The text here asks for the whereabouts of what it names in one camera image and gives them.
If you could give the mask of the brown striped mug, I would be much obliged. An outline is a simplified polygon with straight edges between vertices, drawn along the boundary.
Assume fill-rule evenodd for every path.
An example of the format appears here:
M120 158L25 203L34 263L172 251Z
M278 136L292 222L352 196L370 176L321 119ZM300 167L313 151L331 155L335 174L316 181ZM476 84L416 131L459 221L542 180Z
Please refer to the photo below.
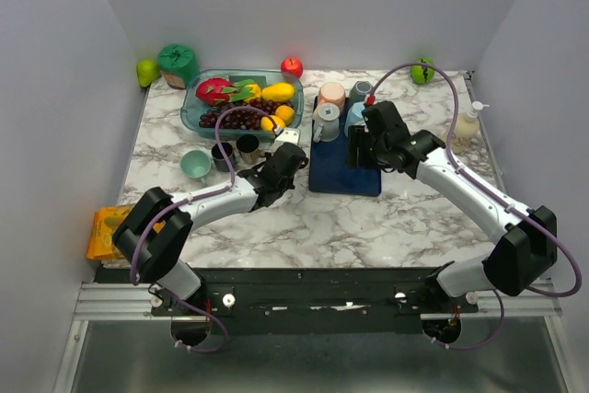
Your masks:
M255 165L261 157L260 140L257 136L245 134L237 139L236 148L242 160L250 165Z

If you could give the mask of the dark blue small mug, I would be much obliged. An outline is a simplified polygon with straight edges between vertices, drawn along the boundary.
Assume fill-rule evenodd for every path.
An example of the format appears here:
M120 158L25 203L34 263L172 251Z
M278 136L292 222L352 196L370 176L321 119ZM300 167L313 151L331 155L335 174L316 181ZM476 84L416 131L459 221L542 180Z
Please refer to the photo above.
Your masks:
M237 166L234 147L228 142L215 144L211 149L211 156L219 172L229 173L231 168L235 169Z

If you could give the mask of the teal green wide mug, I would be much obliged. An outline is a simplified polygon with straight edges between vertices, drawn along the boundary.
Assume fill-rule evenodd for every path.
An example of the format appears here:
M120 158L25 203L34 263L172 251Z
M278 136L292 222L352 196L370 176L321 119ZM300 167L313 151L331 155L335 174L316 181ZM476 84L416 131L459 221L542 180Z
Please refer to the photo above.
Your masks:
M198 180L203 185L207 185L211 167L210 157L206 152L199 149L191 150L180 160L180 169L183 174L190 179Z

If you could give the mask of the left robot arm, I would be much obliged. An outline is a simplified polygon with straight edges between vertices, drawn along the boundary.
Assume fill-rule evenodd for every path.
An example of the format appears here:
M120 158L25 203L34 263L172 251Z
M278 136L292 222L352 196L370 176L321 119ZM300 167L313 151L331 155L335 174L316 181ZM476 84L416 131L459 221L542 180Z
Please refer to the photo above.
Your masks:
M295 174L307 164L303 149L287 143L225 183L177 195L159 187L148 190L111 237L131 264L132 283L156 283L172 293L181 313L197 313L203 306L204 281L180 258L191 232L271 206L295 187Z

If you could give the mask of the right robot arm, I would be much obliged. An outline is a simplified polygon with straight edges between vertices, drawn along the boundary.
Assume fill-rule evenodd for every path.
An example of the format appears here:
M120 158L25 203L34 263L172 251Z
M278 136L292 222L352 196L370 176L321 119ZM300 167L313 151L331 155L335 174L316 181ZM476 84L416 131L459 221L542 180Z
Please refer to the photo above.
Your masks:
M507 197L451 160L432 133L410 133L391 102L369 106L362 116L363 123L349 130L349 167L397 171L420 181L467 215L494 245L487 255L436 269L423 289L427 307L442 312L475 291L517 296L556 263L557 218L549 208L530 209Z

